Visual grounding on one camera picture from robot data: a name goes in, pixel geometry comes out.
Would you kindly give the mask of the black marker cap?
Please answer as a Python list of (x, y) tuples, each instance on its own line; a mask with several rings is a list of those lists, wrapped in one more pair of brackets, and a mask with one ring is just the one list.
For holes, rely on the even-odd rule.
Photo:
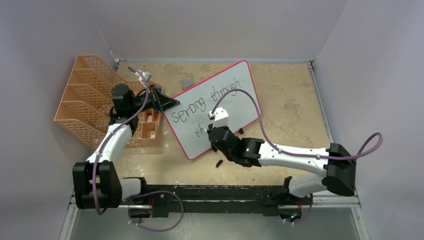
[(215, 167), (216, 168), (218, 168), (222, 163), (223, 163), (224, 161), (222, 160), (222, 159), (220, 159), (217, 163), (216, 163), (216, 165), (215, 165)]

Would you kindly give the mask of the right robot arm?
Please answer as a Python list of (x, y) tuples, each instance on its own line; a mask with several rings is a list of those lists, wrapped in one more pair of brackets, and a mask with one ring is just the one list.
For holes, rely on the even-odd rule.
[(239, 138), (227, 126), (207, 129), (213, 151), (220, 151), (228, 161), (243, 167), (285, 167), (308, 172), (301, 177), (287, 177), (280, 196), (288, 204), (308, 194), (329, 191), (352, 197), (355, 194), (356, 160), (340, 144), (329, 148), (299, 148), (270, 144), (260, 138)]

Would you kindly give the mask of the red-framed whiteboard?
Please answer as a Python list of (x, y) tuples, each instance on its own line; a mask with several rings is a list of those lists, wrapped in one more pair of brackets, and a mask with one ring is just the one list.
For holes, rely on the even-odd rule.
[(210, 78), (178, 93), (179, 105), (165, 111), (164, 116), (185, 156), (194, 160), (211, 145), (204, 131), (212, 121), (208, 113), (218, 103), (229, 114), (229, 129), (245, 128), (261, 112), (249, 63), (241, 60)]

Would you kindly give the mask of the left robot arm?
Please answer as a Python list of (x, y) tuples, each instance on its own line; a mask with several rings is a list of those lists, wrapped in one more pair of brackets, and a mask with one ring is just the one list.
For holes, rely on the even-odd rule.
[(120, 179), (115, 164), (127, 143), (135, 135), (141, 112), (163, 113), (180, 105), (177, 99), (150, 85), (135, 95), (126, 84), (111, 90), (113, 107), (109, 111), (107, 133), (94, 153), (72, 168), (75, 204), (79, 209), (95, 209), (102, 215), (130, 198), (138, 205), (146, 203), (149, 191), (143, 177)]

